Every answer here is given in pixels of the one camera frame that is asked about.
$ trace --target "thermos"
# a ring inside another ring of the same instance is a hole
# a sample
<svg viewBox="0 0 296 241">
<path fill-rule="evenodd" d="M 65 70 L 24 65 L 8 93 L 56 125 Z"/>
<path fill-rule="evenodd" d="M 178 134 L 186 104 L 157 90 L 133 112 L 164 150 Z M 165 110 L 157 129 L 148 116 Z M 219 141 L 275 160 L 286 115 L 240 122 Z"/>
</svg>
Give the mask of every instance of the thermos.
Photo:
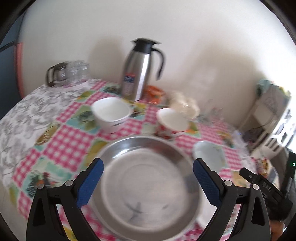
<svg viewBox="0 0 296 241">
<path fill-rule="evenodd" d="M 124 65 L 121 83 L 121 95 L 129 100 L 137 101 L 142 99 L 149 75 L 151 72 L 152 56 L 156 51 L 161 56 L 161 65 L 157 73 L 157 80 L 163 71 L 164 55 L 158 49 L 153 48 L 158 42 L 150 39 L 139 38 L 133 41 L 136 45 L 128 55 Z"/>
</svg>

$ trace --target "floor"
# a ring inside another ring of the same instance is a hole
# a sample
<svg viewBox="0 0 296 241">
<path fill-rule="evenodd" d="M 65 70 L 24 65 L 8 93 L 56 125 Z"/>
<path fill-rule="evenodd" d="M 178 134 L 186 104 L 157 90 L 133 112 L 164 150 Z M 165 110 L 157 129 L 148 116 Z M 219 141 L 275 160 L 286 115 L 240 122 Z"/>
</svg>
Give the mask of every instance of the floor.
<svg viewBox="0 0 296 241">
<path fill-rule="evenodd" d="M 26 240 L 27 221 L 22 217 L 16 207 L 10 202 L 9 193 L 0 181 L 0 213 L 5 222 L 18 238 L 19 241 Z"/>
</svg>

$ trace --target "white bowl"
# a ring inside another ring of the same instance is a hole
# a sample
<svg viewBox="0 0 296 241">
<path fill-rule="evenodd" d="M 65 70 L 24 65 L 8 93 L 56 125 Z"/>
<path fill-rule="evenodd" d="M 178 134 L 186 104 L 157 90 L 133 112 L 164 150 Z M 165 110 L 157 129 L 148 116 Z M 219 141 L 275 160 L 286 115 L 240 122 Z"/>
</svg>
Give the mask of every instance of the white bowl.
<svg viewBox="0 0 296 241">
<path fill-rule="evenodd" d="M 122 128 L 132 110 L 118 97 L 100 99 L 91 105 L 95 121 L 104 131 L 111 134 Z"/>
</svg>

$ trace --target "tablecloth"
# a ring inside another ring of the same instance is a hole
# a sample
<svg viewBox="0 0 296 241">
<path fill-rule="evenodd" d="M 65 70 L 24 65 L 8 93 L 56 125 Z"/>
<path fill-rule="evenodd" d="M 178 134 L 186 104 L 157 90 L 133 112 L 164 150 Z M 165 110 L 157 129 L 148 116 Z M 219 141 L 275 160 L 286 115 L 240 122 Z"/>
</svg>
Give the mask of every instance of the tablecloth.
<svg viewBox="0 0 296 241">
<path fill-rule="evenodd" d="M 108 142 L 131 134 L 154 132 L 159 107 L 145 100 L 127 101 L 133 108 L 133 114 L 116 133 L 106 134 L 96 125 L 90 111 L 91 104 L 118 94 L 118 85 L 103 80 L 90 80 L 73 89 L 42 86 L 1 120 L 1 179 L 9 189 L 11 201 L 26 219 L 38 184 L 60 186 L 85 170 Z M 190 126 L 187 132 L 171 141 L 191 157 L 192 147 L 198 141 L 206 140 L 219 146 L 227 163 L 227 168 L 219 173 L 222 179 L 232 180 L 244 166 L 255 170 L 254 163 L 242 157 L 231 143 L 231 138 L 227 137 L 226 123 L 217 120 L 207 126 L 192 121 Z M 81 210 L 102 241 L 119 240 L 100 224 L 88 205 Z M 75 240 L 61 206 L 58 211 L 69 239 Z M 237 209 L 223 239 L 229 235 L 236 213 Z M 179 240 L 196 240 L 201 232 L 202 229 L 195 224 Z"/>
</svg>

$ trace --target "metal pan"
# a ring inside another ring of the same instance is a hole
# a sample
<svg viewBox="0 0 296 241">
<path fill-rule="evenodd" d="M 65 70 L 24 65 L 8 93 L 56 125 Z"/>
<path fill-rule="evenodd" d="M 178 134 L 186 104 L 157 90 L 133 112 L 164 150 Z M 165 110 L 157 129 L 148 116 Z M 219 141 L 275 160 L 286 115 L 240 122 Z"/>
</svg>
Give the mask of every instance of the metal pan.
<svg viewBox="0 0 296 241">
<path fill-rule="evenodd" d="M 192 160 L 170 142 L 134 135 L 105 146 L 104 173 L 90 205 L 116 236 L 136 241 L 175 240 L 192 227 L 200 186 Z"/>
</svg>

